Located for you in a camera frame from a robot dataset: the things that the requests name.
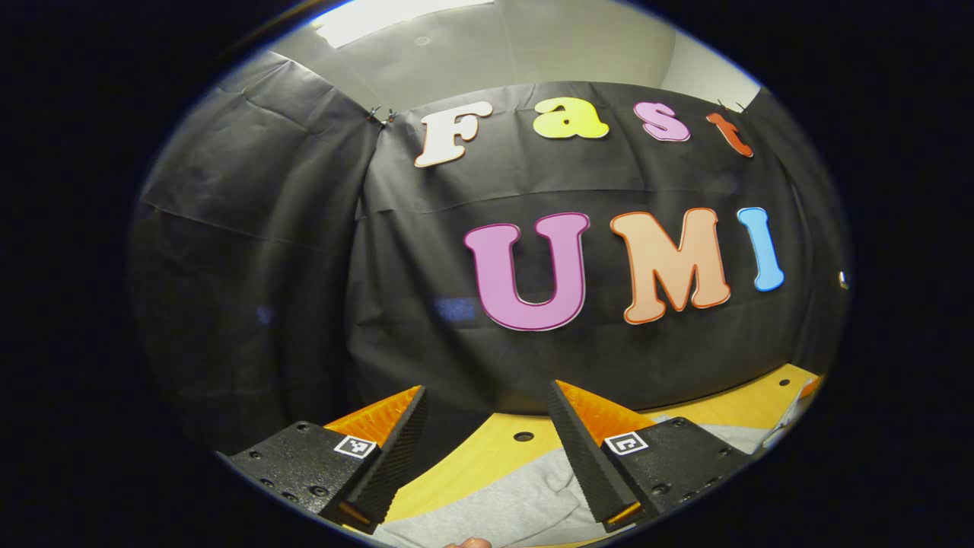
finger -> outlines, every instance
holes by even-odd
[[[490,542],[483,538],[468,538],[460,545],[462,548],[494,548]]]

pink letter u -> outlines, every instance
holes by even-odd
[[[588,216],[576,213],[549,215],[535,223],[535,231],[551,245],[554,272],[554,295],[541,303],[525,302],[517,294],[511,252],[521,237],[517,226],[490,224],[468,232],[464,244],[473,252],[484,312],[506,328],[525,332],[553,330],[575,319],[585,302],[581,234],[588,225]]]

black cloth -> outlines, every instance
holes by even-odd
[[[606,137],[549,139],[535,103],[591,102]],[[466,154],[416,168],[426,114],[480,100]],[[692,136],[663,142],[633,114],[663,102]],[[753,158],[706,120],[721,113]],[[827,173],[773,99],[743,114],[662,90],[518,85],[399,113],[387,127],[310,70],[255,59],[204,98],[164,150],[133,231],[135,302],[155,370],[190,430],[245,449],[295,420],[324,423],[416,384],[431,416],[414,476],[492,412],[545,413],[553,378],[645,409],[732,388],[792,362],[823,372],[841,326],[845,227]],[[764,208],[784,284],[754,287],[742,208]],[[609,223],[649,212],[674,240],[685,212],[717,213],[730,299],[633,326],[628,255]],[[568,325],[506,329],[484,313],[463,244],[521,227],[527,301],[551,297],[542,216],[578,212],[586,297]]]

gray cloth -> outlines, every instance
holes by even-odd
[[[494,548],[514,548],[605,535],[565,450],[558,449],[443,508],[380,525],[373,539],[399,548],[438,548],[477,536]]]

yellow letter a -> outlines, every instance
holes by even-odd
[[[609,126],[599,120],[595,107],[580,98],[548,98],[535,105],[542,115],[535,118],[535,131],[542,137],[604,137]]]

